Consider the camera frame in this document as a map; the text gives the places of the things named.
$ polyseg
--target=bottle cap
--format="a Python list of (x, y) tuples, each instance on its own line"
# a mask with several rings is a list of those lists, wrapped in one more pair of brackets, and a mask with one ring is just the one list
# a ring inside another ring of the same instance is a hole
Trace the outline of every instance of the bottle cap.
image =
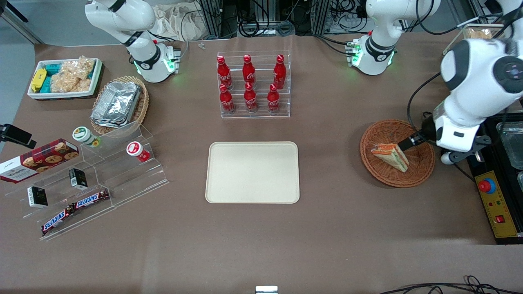
[(143, 146), (139, 142), (131, 142), (127, 145), (127, 154), (133, 157), (136, 157), (142, 154)]
[(73, 131), (73, 139), (78, 142), (85, 142), (85, 141), (89, 140), (91, 135), (92, 135), (91, 131), (83, 126), (78, 127), (76, 129), (74, 129), (74, 131)]

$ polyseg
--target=sandwich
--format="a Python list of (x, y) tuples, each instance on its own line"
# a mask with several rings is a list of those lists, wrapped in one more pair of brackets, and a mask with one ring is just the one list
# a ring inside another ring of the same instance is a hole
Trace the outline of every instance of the sandwich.
[(378, 144), (370, 152), (403, 173), (408, 169), (408, 159), (397, 144)]

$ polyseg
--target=yellow control panel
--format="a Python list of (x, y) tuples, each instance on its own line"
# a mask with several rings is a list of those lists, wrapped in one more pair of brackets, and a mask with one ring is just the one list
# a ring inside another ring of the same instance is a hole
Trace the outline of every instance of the yellow control panel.
[(475, 177), (488, 220), (496, 238), (517, 237), (516, 227), (493, 171)]

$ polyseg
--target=emergency stop button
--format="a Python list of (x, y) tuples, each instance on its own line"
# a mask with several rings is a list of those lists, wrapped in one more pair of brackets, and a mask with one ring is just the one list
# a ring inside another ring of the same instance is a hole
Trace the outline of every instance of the emergency stop button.
[(496, 184), (491, 178), (486, 178), (477, 184), (477, 187), (481, 192), (492, 194), (496, 191)]

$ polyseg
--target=small black box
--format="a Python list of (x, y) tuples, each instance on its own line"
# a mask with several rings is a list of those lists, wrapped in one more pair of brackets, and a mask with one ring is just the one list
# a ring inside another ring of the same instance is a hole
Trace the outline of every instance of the small black box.
[(29, 197), (29, 206), (36, 208), (44, 208), (47, 206), (46, 191), (38, 187), (27, 188), (27, 196)]
[(69, 179), (71, 180), (71, 186), (76, 189), (85, 190), (87, 189), (87, 180), (85, 173), (79, 169), (72, 168), (69, 170)]

